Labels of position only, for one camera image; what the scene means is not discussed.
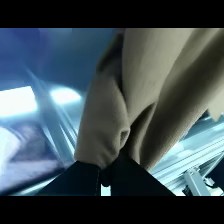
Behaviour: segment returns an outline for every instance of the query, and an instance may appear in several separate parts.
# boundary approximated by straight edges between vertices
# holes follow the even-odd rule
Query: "folded fabric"
[[[146,169],[191,128],[224,87],[224,30],[119,33],[91,83],[75,159],[106,168],[120,150]]]

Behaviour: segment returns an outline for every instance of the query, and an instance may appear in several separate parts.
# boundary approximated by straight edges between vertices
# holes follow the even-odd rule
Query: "bright light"
[[[77,92],[68,88],[53,90],[50,94],[57,104],[71,103],[81,99]]]
[[[37,109],[30,86],[0,91],[0,117],[32,112]]]

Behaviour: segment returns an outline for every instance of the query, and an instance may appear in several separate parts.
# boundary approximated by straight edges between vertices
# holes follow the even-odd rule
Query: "tan fabric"
[[[224,86],[224,30],[127,29],[103,55],[84,109],[77,160],[102,168],[126,151],[146,169]]]

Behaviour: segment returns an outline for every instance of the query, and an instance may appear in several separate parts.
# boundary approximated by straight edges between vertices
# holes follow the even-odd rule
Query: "brown cloth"
[[[150,169],[223,87],[222,28],[126,29],[97,66],[75,159],[106,168],[124,150]]]

